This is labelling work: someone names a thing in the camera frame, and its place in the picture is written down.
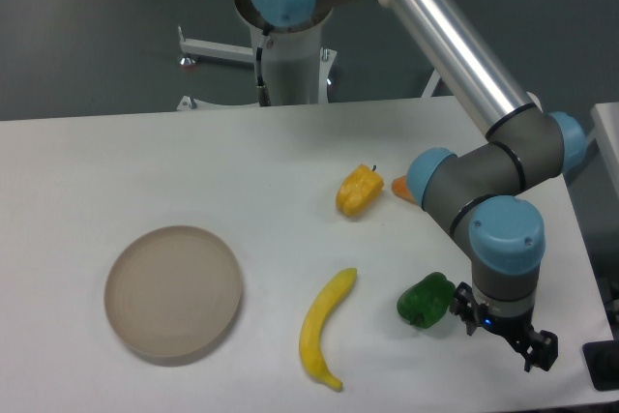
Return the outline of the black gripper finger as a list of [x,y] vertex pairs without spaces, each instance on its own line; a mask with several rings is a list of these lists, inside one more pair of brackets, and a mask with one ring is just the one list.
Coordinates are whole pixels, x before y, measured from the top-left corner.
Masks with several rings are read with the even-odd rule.
[[510,347],[524,360],[523,369],[549,371],[558,358],[558,337],[549,331],[536,331],[531,325],[518,328],[507,336]]
[[466,282],[456,287],[449,311],[464,323],[468,336],[482,327],[486,318],[486,306],[476,301],[472,287]]

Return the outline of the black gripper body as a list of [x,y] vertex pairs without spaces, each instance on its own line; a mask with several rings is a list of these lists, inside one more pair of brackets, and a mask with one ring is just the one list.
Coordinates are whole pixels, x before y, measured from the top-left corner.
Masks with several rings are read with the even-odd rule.
[[494,335],[507,340],[523,339],[532,328],[536,292],[514,301],[490,298],[480,290],[473,291],[474,322]]

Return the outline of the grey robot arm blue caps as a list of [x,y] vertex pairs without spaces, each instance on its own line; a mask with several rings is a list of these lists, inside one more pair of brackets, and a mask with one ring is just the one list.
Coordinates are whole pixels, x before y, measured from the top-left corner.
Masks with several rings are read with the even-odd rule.
[[[259,104],[317,103],[318,49],[297,58],[292,41],[352,0],[235,1],[255,29]],[[584,132],[569,115],[536,106],[453,0],[377,1],[401,21],[486,139],[464,156],[427,150],[405,177],[415,201],[470,260],[472,280],[456,288],[450,310],[469,332],[481,328],[503,338],[527,368],[550,369],[558,339],[531,322],[545,227],[520,195],[578,165]]]

